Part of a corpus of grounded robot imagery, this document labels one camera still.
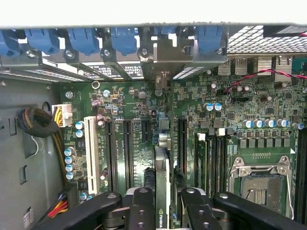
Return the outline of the CPU socket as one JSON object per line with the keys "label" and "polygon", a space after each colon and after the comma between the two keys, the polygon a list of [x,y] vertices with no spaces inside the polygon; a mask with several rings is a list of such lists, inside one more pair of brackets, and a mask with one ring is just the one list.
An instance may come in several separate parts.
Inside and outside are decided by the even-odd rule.
{"label": "CPU socket", "polygon": [[[289,176],[292,198],[292,175]],[[252,173],[228,180],[228,191],[289,218],[286,176]]]}

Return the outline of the white power connector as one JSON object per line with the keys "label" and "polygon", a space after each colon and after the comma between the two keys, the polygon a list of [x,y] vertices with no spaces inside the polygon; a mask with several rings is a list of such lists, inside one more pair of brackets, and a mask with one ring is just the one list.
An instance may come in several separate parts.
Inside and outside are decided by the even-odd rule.
{"label": "white power connector", "polygon": [[72,105],[71,104],[57,104],[52,105],[52,120],[56,122],[58,127],[72,126]]}

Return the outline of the short black expansion slot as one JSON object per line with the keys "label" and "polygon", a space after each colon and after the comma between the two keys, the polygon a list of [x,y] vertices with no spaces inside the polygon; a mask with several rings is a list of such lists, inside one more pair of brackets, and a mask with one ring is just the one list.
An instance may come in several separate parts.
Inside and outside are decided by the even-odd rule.
{"label": "short black expansion slot", "polygon": [[141,121],[142,127],[142,142],[150,142],[150,134],[151,134],[151,123],[149,120]]}

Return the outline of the black RAM slot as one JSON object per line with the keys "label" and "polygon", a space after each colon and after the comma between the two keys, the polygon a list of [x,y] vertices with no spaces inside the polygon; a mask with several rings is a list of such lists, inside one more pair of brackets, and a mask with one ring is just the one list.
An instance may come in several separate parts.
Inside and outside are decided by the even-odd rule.
{"label": "black RAM slot", "polygon": [[221,184],[220,190],[225,191],[227,186],[227,138],[226,136],[221,137]]}
{"label": "black RAM slot", "polygon": [[300,205],[301,205],[301,131],[297,131],[297,140],[296,140],[296,181],[295,181],[295,220],[301,223],[301,214],[300,214]]}
{"label": "black RAM slot", "polygon": [[208,194],[212,196],[212,164],[213,164],[213,136],[208,139]]}
{"label": "black RAM slot", "polygon": [[221,169],[221,137],[225,136],[225,128],[218,128],[216,131],[216,144],[215,144],[215,150],[216,150],[216,154],[215,154],[215,160],[216,160],[216,164],[215,164],[215,192],[220,192],[220,184],[221,184],[221,173],[220,173],[220,169]]}
{"label": "black RAM slot", "polygon": [[304,217],[304,224],[307,225],[307,131],[304,133],[302,137],[302,163],[303,163],[303,176],[304,176],[304,205],[303,205],[303,217]]}

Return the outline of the silver power supply unit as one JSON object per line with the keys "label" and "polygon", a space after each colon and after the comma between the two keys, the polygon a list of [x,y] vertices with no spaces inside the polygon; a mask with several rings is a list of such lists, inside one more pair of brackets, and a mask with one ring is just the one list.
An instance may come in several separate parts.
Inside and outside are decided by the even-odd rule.
{"label": "silver power supply unit", "polygon": [[17,125],[24,108],[50,112],[59,103],[57,84],[0,78],[0,230],[31,228],[63,188],[52,138],[31,137]]}

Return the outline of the metal locking lever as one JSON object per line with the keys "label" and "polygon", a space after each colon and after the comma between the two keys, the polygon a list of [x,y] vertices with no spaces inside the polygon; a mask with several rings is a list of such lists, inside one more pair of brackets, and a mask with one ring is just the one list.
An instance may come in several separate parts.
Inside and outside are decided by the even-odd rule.
{"label": "metal locking lever", "polygon": [[289,218],[291,220],[294,220],[294,208],[292,206],[292,200],[291,200],[291,185],[290,185],[290,178],[289,174],[291,173],[291,168],[288,166],[287,173],[286,173],[286,181],[287,181],[287,198],[288,198],[288,205],[290,208],[290,216]]}

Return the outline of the white expansion slot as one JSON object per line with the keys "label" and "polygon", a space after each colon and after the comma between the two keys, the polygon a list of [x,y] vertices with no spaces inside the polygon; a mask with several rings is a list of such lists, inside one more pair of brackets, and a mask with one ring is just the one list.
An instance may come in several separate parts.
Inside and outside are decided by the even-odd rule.
{"label": "white expansion slot", "polygon": [[99,151],[96,129],[96,117],[87,116],[84,118],[85,152],[87,164],[88,192],[98,194],[100,190],[99,177]]}

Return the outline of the dark grey open PC case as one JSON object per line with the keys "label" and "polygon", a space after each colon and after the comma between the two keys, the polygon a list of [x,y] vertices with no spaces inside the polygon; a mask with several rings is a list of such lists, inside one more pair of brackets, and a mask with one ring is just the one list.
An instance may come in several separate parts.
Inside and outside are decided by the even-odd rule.
{"label": "dark grey open PC case", "polygon": [[[222,26],[220,48],[208,53],[199,52],[195,39],[197,26],[217,25]],[[154,27],[176,26],[175,34],[154,35]],[[145,25],[113,25],[113,26],[43,26],[40,28],[17,27],[0,30],[14,30],[18,37],[21,54],[17,57],[0,55],[0,78],[19,81],[33,81],[47,84],[86,83],[86,82],[137,82],[151,81],[155,83],[154,48],[157,41],[172,41],[174,47],[183,47],[190,60],[185,65],[189,72],[185,78],[192,78],[203,73],[218,75],[218,66],[231,59],[231,75],[235,74],[235,58],[245,58],[248,63],[248,72],[242,77],[253,76],[257,72],[257,59],[259,56],[272,57],[272,68],[275,70],[277,56],[307,57],[307,37],[263,37],[265,25],[226,25],[223,23],[185,23],[185,24],[145,24]],[[123,56],[112,47],[111,27],[135,27],[138,29],[137,51]],[[86,56],[74,50],[69,40],[67,29],[69,28],[95,28],[99,40],[99,53]],[[59,39],[60,51],[47,55],[31,47],[25,35],[25,29],[56,29]],[[49,218],[55,218],[60,214],[82,203],[74,192],[74,185],[69,183],[64,176],[63,158],[63,133],[55,121],[52,120],[52,108],[50,112],[29,106],[18,113],[18,127],[26,134],[34,138],[51,137],[58,155],[62,173],[63,188],[58,194],[57,200],[47,209],[43,216],[29,229],[43,223]]]}

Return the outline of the blue card retention clip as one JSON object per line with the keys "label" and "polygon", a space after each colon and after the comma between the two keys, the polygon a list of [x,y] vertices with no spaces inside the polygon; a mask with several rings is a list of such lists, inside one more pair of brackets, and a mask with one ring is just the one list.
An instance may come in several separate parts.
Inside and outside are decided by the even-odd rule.
{"label": "blue card retention clip", "polygon": [[99,40],[95,28],[69,28],[67,31],[74,50],[86,56],[99,53]]}
{"label": "blue card retention clip", "polygon": [[112,47],[123,56],[133,54],[137,51],[138,29],[135,27],[111,27]]}
{"label": "blue card retention clip", "polygon": [[0,55],[17,57],[20,54],[16,32],[14,30],[0,30]]}
{"label": "blue card retention clip", "polygon": [[154,27],[153,34],[155,36],[158,35],[168,35],[168,34],[175,34],[176,33],[176,26],[160,26]]}
{"label": "blue card retention clip", "polygon": [[199,52],[205,55],[219,49],[223,31],[223,27],[217,25],[197,26],[195,39]]}
{"label": "blue card retention clip", "polygon": [[47,55],[60,51],[56,29],[25,29],[28,44]]}

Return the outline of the teal rear port connector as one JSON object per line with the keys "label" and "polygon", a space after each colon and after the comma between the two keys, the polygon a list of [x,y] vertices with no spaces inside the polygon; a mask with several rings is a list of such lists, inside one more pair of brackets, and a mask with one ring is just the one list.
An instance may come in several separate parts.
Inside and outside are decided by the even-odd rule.
{"label": "teal rear port connector", "polygon": [[292,74],[307,76],[307,57],[294,57],[293,58]]}

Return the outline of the silver USB port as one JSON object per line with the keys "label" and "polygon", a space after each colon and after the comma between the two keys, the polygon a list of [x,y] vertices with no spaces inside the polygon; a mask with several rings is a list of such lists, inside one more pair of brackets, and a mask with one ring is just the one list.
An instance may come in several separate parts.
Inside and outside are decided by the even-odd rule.
{"label": "silver USB port", "polygon": [[225,63],[218,66],[218,75],[229,76],[231,75],[231,59],[227,59]]}
{"label": "silver USB port", "polygon": [[248,63],[244,57],[235,58],[235,74],[236,75],[246,75],[248,72]]}

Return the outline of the green motherboard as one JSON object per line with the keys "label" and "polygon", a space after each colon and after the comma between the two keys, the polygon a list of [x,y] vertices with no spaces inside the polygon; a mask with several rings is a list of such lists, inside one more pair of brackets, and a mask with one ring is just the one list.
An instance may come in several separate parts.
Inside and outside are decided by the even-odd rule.
{"label": "green motherboard", "polygon": [[[291,82],[275,82],[275,74],[291,78]],[[220,76],[203,73],[182,80],[188,100],[188,167],[186,186],[202,189],[208,197],[215,192],[215,144],[216,131],[225,128],[227,138],[227,186],[235,157],[245,163],[275,163],[285,155],[292,166],[292,204],[295,212],[296,140],[297,131],[302,137],[307,131],[307,76],[293,75],[273,69],[253,76]],[[78,202],[82,203],[109,191],[106,153],[105,122],[115,125],[117,153],[118,191],[122,196],[126,189],[123,121],[131,120],[133,126],[134,187],[144,187],[144,171],[154,169],[154,148],[158,142],[156,122],[158,97],[155,83],[137,82],[86,82],[60,85],[61,104],[72,105],[72,126],[62,127],[64,176],[74,185]],[[88,192],[85,152],[84,118],[96,117],[99,151],[100,190]],[[151,123],[150,142],[142,142],[141,121]],[[208,194],[208,139],[213,136],[212,196]],[[301,224],[304,224],[304,176],[301,158]],[[153,184],[155,206],[155,182]],[[178,221],[171,229],[182,223],[182,204],[177,190],[180,210],[173,214]]]}

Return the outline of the black case fan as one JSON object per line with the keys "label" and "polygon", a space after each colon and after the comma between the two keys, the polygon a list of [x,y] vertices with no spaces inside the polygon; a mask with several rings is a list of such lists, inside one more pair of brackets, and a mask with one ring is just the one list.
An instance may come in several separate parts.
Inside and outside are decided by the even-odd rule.
{"label": "black case fan", "polygon": [[307,37],[307,26],[265,25],[263,37]]}

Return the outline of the metal socket cover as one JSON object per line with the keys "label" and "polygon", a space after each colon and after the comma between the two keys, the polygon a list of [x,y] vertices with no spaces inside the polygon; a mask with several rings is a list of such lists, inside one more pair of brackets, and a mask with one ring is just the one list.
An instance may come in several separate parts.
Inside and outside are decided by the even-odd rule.
{"label": "metal socket cover", "polygon": [[292,166],[289,158],[282,156],[277,163],[247,164],[241,157],[236,157],[230,170],[230,179],[246,177],[252,173],[279,174],[283,176],[292,175]]}

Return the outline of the silver rear port housing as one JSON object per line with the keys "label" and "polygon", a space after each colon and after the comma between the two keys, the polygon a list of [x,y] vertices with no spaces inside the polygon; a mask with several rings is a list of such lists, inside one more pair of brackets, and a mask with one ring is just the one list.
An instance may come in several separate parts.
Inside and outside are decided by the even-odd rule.
{"label": "silver rear port housing", "polygon": [[270,56],[259,56],[257,59],[257,72],[265,69],[272,68],[272,57]]}
{"label": "silver rear port housing", "polygon": [[[292,72],[292,58],[290,56],[277,56],[275,62],[275,70],[291,74]],[[291,82],[291,78],[275,74],[275,82]]]}

